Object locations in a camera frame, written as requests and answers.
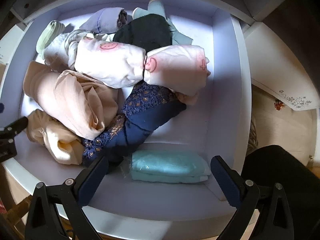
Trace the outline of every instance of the black cloth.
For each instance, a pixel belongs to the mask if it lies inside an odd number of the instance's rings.
[[[131,44],[146,52],[172,45],[169,25],[164,17],[157,14],[132,20],[116,32],[113,41]]]
[[[278,145],[249,154],[241,177],[259,186],[273,187],[281,183],[292,214],[294,239],[308,239],[320,220],[320,179]]]

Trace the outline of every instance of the pale yellow cloth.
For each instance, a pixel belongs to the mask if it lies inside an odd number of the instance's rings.
[[[46,112],[37,109],[28,116],[26,133],[30,141],[45,146],[58,163],[82,163],[84,146],[80,137]]]
[[[24,81],[25,94],[76,135],[93,140],[116,116],[117,90],[72,70],[61,74],[31,61]]]

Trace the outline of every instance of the navy lace garment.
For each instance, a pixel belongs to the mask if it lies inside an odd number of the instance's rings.
[[[133,87],[129,97],[111,124],[94,140],[82,139],[85,146],[83,164],[89,166],[103,154],[110,165],[117,165],[137,150],[159,126],[186,109],[168,88],[148,85],[144,81]]]

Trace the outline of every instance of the clothing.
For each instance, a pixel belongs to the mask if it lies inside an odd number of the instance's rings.
[[[41,33],[37,44],[36,51],[43,58],[43,50],[49,46],[49,44],[57,37],[60,33],[63,33],[65,30],[65,26],[63,23],[59,21],[51,21],[48,26]]]
[[[84,37],[78,45],[75,69],[109,87],[132,86],[143,79],[145,53],[129,44]]]
[[[25,94],[76,135],[94,139],[115,117],[117,90],[72,70],[61,74],[31,61],[24,81]]]
[[[83,139],[83,164],[89,166],[99,155],[117,163],[137,150],[159,126],[186,109],[167,88],[139,82],[110,126],[94,140]]]
[[[58,163],[81,164],[84,147],[80,137],[46,112],[36,109],[28,116],[26,134],[30,141],[45,146]]]
[[[195,45],[172,45],[147,54],[144,81],[194,96],[205,87],[207,63],[204,49]]]
[[[198,177],[211,174],[207,162],[198,154],[159,150],[134,152],[131,170],[170,177]]]
[[[259,186],[281,183],[293,220],[294,239],[309,239],[320,220],[320,180],[278,145],[259,148],[244,160],[241,177]]]
[[[123,8],[103,8],[94,13],[79,29],[93,33],[115,33],[127,24],[127,13]]]
[[[133,180],[143,180],[150,182],[165,182],[165,183],[197,183],[206,181],[208,176],[166,176],[147,174],[140,171],[130,170],[130,175]]]
[[[169,46],[171,34],[165,19],[157,14],[149,14],[132,20],[118,30],[113,41],[131,44],[149,52]]]
[[[164,6],[161,0],[150,0],[148,4],[148,10],[144,10],[139,7],[135,8],[132,13],[132,18],[138,19],[151,13],[161,15],[167,21],[172,36],[172,45],[191,45],[193,39],[178,32],[170,18],[165,16]]]
[[[67,69],[75,70],[79,41],[87,35],[98,40],[110,41],[110,36],[105,33],[93,35],[92,32],[74,30],[71,33],[60,34],[43,51],[45,64],[59,73]]]

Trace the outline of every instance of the floral pattern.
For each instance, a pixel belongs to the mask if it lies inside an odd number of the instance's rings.
[[[280,90],[279,93],[284,99],[286,99],[291,105],[296,108],[302,108],[312,103],[312,101],[307,100],[306,97],[289,97],[284,93],[283,90]]]

